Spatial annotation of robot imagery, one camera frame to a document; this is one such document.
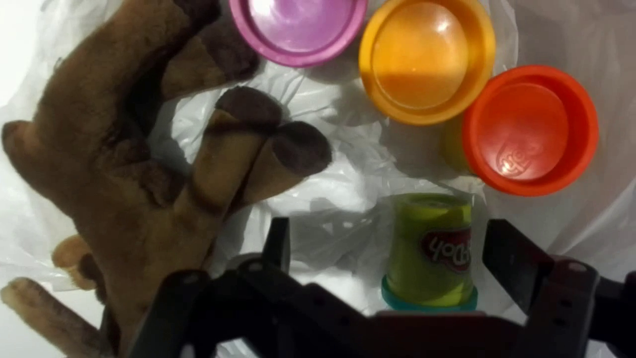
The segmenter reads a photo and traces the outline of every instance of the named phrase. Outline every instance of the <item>orange lid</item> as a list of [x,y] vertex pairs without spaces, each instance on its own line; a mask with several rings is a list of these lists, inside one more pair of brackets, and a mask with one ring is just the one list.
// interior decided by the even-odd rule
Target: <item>orange lid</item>
[[494,33],[477,0],[385,3],[365,27],[357,63],[381,114],[437,124],[461,114],[489,82]]
[[491,80],[463,120],[463,152],[491,188],[548,196],[578,180],[598,148],[586,90],[548,67],[520,67]]

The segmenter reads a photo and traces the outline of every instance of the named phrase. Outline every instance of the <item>white plastic bag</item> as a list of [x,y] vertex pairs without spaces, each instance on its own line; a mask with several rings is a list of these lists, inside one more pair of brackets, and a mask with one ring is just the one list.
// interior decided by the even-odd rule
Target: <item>white plastic bag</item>
[[[0,124],[31,118],[41,88],[55,65],[115,9],[117,0],[39,0],[33,61]],[[453,178],[437,154],[441,128],[403,128],[381,118],[355,79],[353,49],[316,71],[286,71],[268,65],[246,86],[268,92],[288,108],[288,118],[310,122],[334,146],[334,164],[300,188],[230,220],[218,238],[216,261],[262,250],[268,222],[292,218],[292,275],[300,283],[320,283],[361,313],[383,309],[377,293],[389,252],[389,210],[385,198],[403,192],[445,192],[443,186],[475,194],[479,218],[473,234],[481,256],[489,218],[504,218],[540,248],[598,267],[612,279],[636,267],[630,208],[634,206],[636,166],[636,13],[628,0],[483,0],[493,17],[498,59],[496,73],[518,63],[558,67],[576,77],[592,94],[602,128],[602,148],[592,170],[572,188],[540,200],[494,194],[473,178]],[[165,112],[151,136],[161,162],[186,164],[196,154],[200,130],[222,94],[204,92]],[[49,204],[33,196],[0,154],[0,285],[27,275],[49,287],[91,323],[99,307],[91,293],[77,293],[53,271],[49,254],[73,228]],[[491,315],[522,321],[518,309],[475,261],[479,307]],[[0,357],[59,357],[0,305]],[[226,347],[224,357],[244,357]]]

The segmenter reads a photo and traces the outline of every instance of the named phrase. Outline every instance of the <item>red lid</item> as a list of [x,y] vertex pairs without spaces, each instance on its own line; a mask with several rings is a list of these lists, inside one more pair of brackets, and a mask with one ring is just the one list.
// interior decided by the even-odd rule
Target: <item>red lid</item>
[[520,67],[489,82],[463,122],[463,152],[491,188],[554,194],[582,176],[598,148],[596,110],[568,75]]

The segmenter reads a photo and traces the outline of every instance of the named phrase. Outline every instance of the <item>green play-doh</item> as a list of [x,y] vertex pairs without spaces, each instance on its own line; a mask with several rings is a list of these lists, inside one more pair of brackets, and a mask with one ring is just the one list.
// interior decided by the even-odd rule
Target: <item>green play-doh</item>
[[453,196],[399,196],[383,299],[397,311],[475,309],[469,269],[471,204]]

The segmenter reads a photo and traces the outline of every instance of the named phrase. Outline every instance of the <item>brown leather glove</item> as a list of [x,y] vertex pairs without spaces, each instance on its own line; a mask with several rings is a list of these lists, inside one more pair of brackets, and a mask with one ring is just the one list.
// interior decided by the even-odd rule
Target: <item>brown leather glove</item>
[[157,100],[248,79],[256,65],[212,0],[123,0],[55,71],[35,118],[2,130],[16,172],[85,242],[67,242],[55,265],[97,281],[115,327],[103,337],[39,285],[8,285],[4,303],[59,351],[125,357],[161,281],[200,269],[234,210],[328,166],[314,128],[282,126],[278,104],[248,88],[218,100],[188,176],[151,160],[143,134]]

